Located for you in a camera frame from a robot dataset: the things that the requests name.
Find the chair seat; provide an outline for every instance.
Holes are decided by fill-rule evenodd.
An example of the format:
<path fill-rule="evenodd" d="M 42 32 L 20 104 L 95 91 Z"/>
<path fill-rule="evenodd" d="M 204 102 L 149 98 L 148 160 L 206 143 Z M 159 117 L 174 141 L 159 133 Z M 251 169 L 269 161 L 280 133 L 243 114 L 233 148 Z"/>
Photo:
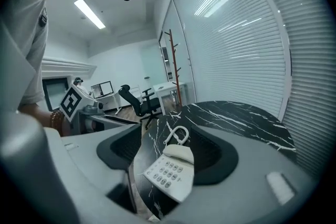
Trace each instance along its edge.
<path fill-rule="evenodd" d="M 160 107 L 160 101 L 158 98 L 151 99 L 151 108 L 152 109 L 158 109 Z M 151 113 L 151 109 L 148 108 L 147 101 L 144 101 L 141 105 L 141 114 L 145 115 Z"/>

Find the round table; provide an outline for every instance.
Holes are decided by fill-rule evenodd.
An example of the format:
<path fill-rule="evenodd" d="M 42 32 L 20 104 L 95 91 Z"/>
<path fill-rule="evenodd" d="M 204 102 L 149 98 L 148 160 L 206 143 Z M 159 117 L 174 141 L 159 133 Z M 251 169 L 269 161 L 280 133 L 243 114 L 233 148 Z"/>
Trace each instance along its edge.
<path fill-rule="evenodd" d="M 139 194 L 146 206 L 160 219 L 178 203 L 153 186 L 143 172 L 161 156 L 165 148 L 163 141 L 174 127 L 181 125 L 190 131 L 193 124 L 262 141 L 296 162 L 296 148 L 288 130 L 277 118 L 260 108 L 227 101 L 183 106 L 180 111 L 161 117 L 144 134 L 141 147 L 134 158 L 134 179 Z M 178 130 L 177 135 L 182 139 L 184 133 L 180 132 L 183 133 Z M 184 146 L 189 146 L 190 139 L 192 137 L 189 137 Z M 177 144 L 177 140 L 172 137 L 169 144 Z"/>

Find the black office chair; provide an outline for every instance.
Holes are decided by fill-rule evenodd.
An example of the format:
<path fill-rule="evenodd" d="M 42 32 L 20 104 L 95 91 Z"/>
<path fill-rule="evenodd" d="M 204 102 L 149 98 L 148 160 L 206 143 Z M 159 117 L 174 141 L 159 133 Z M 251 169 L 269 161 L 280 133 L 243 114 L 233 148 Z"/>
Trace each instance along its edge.
<path fill-rule="evenodd" d="M 153 114 L 153 111 L 156 112 L 156 110 L 160 108 L 160 102 L 158 98 L 149 99 L 150 96 L 154 95 L 154 92 L 148 94 L 149 90 L 151 90 L 151 88 L 143 91 L 143 93 L 146 94 L 142 97 L 142 99 L 146 99 L 143 104 L 140 104 L 140 101 L 130 93 L 129 85 L 121 86 L 121 89 L 118 91 L 119 95 L 133 106 L 136 115 L 143 117 L 140 120 L 141 123 L 143 120 L 149 119 L 145 126 L 146 130 L 148 130 L 148 125 L 151 123 L 152 119 L 158 119 L 157 115 L 162 114 L 162 112 Z"/>

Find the chair base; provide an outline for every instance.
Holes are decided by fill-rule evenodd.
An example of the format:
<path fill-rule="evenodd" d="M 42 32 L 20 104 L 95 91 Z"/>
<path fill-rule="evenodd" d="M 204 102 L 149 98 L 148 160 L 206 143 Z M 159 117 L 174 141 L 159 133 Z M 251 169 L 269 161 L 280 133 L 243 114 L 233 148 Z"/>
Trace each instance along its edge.
<path fill-rule="evenodd" d="M 141 118 L 141 119 L 140 119 L 140 122 L 142 123 L 143 120 L 149 119 L 149 120 L 147 121 L 147 123 L 146 123 L 146 126 L 145 126 L 146 130 L 148 130 L 148 125 L 151 123 L 152 119 L 159 119 L 159 118 L 157 117 L 157 115 L 160 115 L 160 114 L 162 114 L 162 112 L 159 112 L 159 113 L 157 113 L 157 114 L 153 114 L 153 113 L 151 113 L 149 116 L 146 116 L 146 117 Z"/>

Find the floor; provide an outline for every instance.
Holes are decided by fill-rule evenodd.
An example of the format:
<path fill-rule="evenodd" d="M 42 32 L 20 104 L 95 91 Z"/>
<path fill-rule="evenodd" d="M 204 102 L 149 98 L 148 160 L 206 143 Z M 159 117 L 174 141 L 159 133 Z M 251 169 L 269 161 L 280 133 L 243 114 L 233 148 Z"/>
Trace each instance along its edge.
<path fill-rule="evenodd" d="M 172 97 L 164 97 L 162 98 L 162 102 L 164 105 L 164 109 L 166 111 L 166 114 L 168 114 L 170 111 L 175 111 L 176 110 L 176 105 L 175 102 L 173 100 Z M 115 112 L 109 112 L 107 113 L 109 115 L 115 115 Z M 135 122 L 140 122 L 141 117 L 137 116 L 133 110 L 133 108 L 127 107 L 127 108 L 123 108 L 117 115 L 118 117 L 122 118 L 122 119 L 126 119 L 126 120 L 130 120 L 130 121 L 135 121 Z M 150 125 L 148 126 L 148 128 L 150 128 L 152 126 L 152 124 L 155 122 L 156 120 L 152 120 Z M 145 125 L 147 123 L 147 120 L 144 120 L 142 122 L 142 129 L 141 129 L 141 134 L 142 136 L 146 133 L 146 129 L 145 129 Z M 133 174 L 133 163 L 131 164 L 130 168 L 129 168 L 129 174 L 130 174 L 130 178 L 131 178 L 131 187 L 132 187 L 132 192 L 133 192 L 133 197 L 135 199 L 135 203 L 137 205 L 137 215 L 145 220 L 151 221 L 151 222 L 158 222 L 160 221 L 156 216 L 154 216 L 149 209 L 147 208 L 147 206 L 144 204 L 144 202 L 142 201 L 139 192 L 137 190 L 137 187 L 135 185 L 135 181 L 134 181 L 134 174 Z"/>

